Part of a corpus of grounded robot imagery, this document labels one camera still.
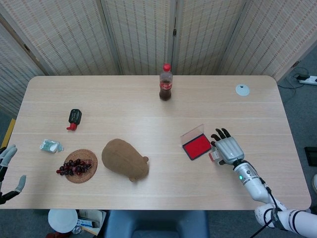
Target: red bottle cap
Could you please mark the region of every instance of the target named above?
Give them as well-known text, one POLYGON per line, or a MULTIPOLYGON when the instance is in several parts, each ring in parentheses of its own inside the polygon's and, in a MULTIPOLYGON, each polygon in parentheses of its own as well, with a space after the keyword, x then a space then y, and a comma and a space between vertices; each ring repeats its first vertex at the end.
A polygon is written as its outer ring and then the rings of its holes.
POLYGON ((76 130, 77 125, 75 123, 71 123, 70 126, 68 128, 66 128, 67 130, 76 130))
POLYGON ((170 63, 165 63, 165 64, 163 65, 163 70, 164 70, 165 72, 169 72, 169 71, 170 71, 170 68, 171 68, 170 63))

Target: blue chair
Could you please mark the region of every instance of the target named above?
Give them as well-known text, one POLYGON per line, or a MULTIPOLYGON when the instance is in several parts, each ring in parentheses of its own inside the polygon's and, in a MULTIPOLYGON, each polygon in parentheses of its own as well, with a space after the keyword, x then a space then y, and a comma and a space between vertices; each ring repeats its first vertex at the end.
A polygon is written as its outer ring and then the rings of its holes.
POLYGON ((209 238, 206 211, 111 210, 105 238, 209 238))

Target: stuffed animal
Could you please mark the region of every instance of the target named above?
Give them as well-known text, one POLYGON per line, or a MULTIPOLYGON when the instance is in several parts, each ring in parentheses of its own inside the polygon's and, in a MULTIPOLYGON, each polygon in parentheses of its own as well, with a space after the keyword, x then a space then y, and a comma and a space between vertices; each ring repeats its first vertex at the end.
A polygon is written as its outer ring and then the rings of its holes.
POLYGON ((104 166, 127 176, 132 182, 148 175, 148 160, 148 157, 142 157, 132 145, 121 139, 109 141, 102 152, 104 166))

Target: bottle label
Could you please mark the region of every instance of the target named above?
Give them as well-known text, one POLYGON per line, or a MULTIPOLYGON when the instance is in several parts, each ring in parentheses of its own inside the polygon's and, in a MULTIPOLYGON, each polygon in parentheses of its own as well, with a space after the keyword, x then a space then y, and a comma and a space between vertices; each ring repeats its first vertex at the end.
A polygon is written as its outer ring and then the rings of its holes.
POLYGON ((159 87, 161 89, 164 89, 164 90, 169 90, 169 89, 172 88, 172 82, 164 82, 164 81, 162 81, 162 82, 159 83, 159 87))

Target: white round object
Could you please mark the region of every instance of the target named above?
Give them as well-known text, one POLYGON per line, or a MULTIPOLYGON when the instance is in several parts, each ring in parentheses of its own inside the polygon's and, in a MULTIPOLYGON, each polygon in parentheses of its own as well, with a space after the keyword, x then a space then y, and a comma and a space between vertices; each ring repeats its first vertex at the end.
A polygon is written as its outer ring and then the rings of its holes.
POLYGON ((51 209, 49 224, 57 232, 70 232, 77 225, 78 215, 75 209, 51 209))
POLYGON ((239 84, 236 86, 236 92, 240 96, 248 96, 250 93, 250 89, 247 85, 239 84))

